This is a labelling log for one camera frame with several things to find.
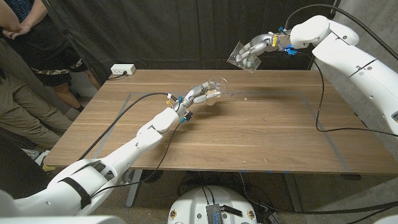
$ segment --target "man's arm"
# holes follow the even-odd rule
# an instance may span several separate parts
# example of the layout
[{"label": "man's arm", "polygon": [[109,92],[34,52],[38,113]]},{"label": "man's arm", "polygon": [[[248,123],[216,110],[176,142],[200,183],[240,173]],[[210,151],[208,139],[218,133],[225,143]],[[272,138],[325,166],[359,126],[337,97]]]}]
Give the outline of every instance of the man's arm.
[{"label": "man's arm", "polygon": [[13,32],[21,30],[18,17],[4,0],[0,0],[0,27]]},{"label": "man's arm", "polygon": [[21,22],[22,27],[29,27],[29,30],[36,26],[47,15],[48,10],[41,0],[34,0],[32,10],[29,15]]},{"label": "man's arm", "polygon": [[21,29],[18,32],[13,32],[10,30],[3,30],[3,34],[12,39],[15,40],[15,38],[19,35],[24,35],[30,32],[33,26],[36,26],[40,21],[44,19],[44,17],[47,15],[48,10],[44,6],[43,2],[41,0],[34,0],[32,9],[30,10],[29,15],[21,22]]}]

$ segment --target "black curtain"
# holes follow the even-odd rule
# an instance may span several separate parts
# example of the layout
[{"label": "black curtain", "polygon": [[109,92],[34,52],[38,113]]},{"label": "black curtain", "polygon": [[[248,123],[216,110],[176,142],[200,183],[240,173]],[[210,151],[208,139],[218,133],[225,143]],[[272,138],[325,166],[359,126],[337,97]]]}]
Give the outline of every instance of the black curtain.
[{"label": "black curtain", "polygon": [[[138,69],[238,69],[226,62],[238,41],[276,32],[296,9],[334,0],[43,0],[50,16],[104,82],[114,63]],[[290,25],[327,8],[294,16]],[[260,56],[259,69],[305,70],[309,59],[278,52]]]}]

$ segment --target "person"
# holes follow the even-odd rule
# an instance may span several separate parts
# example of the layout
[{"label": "person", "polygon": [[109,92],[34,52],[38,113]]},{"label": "person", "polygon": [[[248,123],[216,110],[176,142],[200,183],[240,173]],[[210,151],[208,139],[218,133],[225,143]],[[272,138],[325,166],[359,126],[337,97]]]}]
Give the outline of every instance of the person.
[{"label": "person", "polygon": [[24,136],[44,149],[60,139],[38,119],[58,131],[72,124],[61,111],[45,102],[27,86],[0,68],[0,127]]},{"label": "person", "polygon": [[2,38],[21,55],[44,85],[53,87],[63,102],[81,112],[84,107],[68,86],[68,81],[72,79],[69,72],[85,72],[97,90],[101,86],[66,37],[55,27],[43,2],[0,0],[0,3]]}]

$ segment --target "hand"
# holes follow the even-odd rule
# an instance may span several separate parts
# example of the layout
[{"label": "hand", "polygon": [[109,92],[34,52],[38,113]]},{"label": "hand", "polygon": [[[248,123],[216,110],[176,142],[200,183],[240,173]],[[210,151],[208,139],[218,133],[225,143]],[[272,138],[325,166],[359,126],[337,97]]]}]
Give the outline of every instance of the hand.
[{"label": "hand", "polygon": [[12,40],[15,40],[15,38],[16,38],[17,36],[27,34],[27,33],[30,32],[31,29],[32,29],[31,26],[25,25],[25,24],[22,22],[22,23],[21,23],[21,30],[19,30],[18,32],[13,32],[13,31],[9,31],[9,30],[3,29],[3,30],[2,30],[2,33],[3,33],[6,37],[8,37],[8,38],[10,38],[10,39],[12,39]]}]

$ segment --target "power strip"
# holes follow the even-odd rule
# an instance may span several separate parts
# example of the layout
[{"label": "power strip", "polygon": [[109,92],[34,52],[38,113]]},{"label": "power strip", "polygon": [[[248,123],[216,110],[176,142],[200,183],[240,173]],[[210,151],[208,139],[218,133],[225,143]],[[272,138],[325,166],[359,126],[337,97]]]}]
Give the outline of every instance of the power strip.
[{"label": "power strip", "polygon": [[132,75],[136,71],[134,64],[114,64],[111,68],[113,75],[123,75],[123,72],[127,72],[126,75]]}]

